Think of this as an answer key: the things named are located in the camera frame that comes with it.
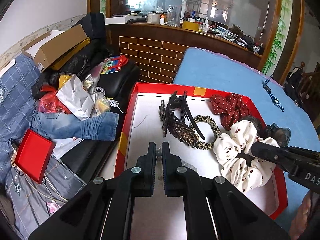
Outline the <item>right hand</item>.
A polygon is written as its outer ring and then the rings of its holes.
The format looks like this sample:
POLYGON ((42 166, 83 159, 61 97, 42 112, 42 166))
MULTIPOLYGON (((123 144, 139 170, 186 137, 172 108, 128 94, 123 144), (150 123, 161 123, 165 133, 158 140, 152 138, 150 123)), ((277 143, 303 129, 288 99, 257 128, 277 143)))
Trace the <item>right hand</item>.
POLYGON ((289 230, 291 239, 319 239, 319 194, 309 191, 289 230))

